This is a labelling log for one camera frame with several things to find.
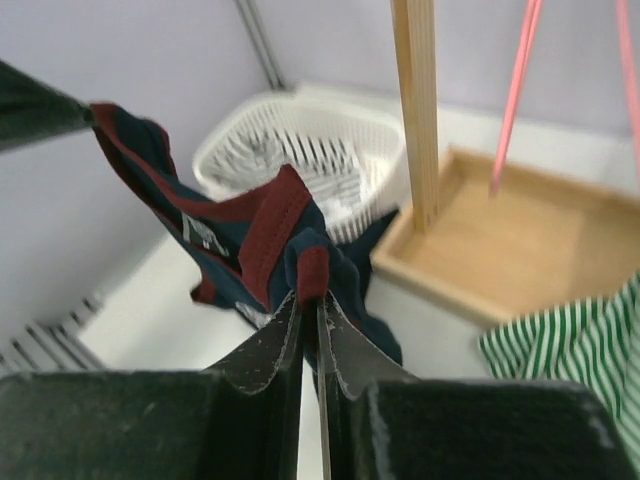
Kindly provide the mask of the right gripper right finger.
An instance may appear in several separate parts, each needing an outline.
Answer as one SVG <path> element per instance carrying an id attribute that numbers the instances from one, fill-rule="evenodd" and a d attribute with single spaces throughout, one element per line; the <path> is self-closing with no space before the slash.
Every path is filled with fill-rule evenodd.
<path id="1" fill-rule="evenodd" d="M 381 388 L 418 378 L 358 330 L 333 294 L 319 302 L 316 325 L 324 477 L 397 479 Z"/>

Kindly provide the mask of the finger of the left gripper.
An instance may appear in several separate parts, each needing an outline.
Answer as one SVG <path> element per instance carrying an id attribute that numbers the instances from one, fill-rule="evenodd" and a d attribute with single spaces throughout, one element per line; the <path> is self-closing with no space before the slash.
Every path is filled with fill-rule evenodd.
<path id="1" fill-rule="evenodd" d="M 91 129 L 89 105 L 1 61 L 1 151 Z"/>

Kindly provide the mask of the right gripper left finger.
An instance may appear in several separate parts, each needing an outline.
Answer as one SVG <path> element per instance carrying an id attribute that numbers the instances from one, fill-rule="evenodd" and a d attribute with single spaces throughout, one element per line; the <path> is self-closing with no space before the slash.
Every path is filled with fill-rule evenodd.
<path id="1" fill-rule="evenodd" d="M 214 379 L 201 479 L 297 476 L 303 315 L 289 293 L 273 319 L 207 372 Z"/>

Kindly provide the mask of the navy maroon tank top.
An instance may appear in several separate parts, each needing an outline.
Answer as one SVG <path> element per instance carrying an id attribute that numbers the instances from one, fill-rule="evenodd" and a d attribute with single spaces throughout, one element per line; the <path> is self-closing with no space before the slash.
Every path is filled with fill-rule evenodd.
<path id="1" fill-rule="evenodd" d="M 300 303 L 327 294 L 347 319 L 397 364 L 399 342 L 366 311 L 370 253 L 397 211 L 370 224 L 352 242 L 336 244 L 324 216 L 291 166 L 268 183 L 215 202 L 178 178 L 169 136 L 156 122 L 112 103 L 93 103 L 96 139 L 109 164 L 197 264 L 193 301 L 233 309 L 255 328 L 291 292 Z"/>

